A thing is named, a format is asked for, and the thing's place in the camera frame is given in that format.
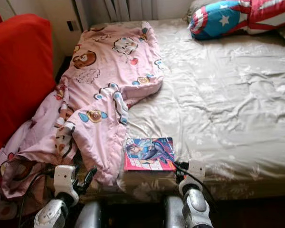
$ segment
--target magazine cover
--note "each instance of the magazine cover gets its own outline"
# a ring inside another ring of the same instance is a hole
[[[174,171],[172,138],[126,140],[124,170]]]

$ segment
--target star pillow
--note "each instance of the star pillow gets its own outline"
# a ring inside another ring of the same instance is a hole
[[[220,1],[198,9],[190,23],[195,39],[219,38],[239,29],[247,29],[249,1]]]

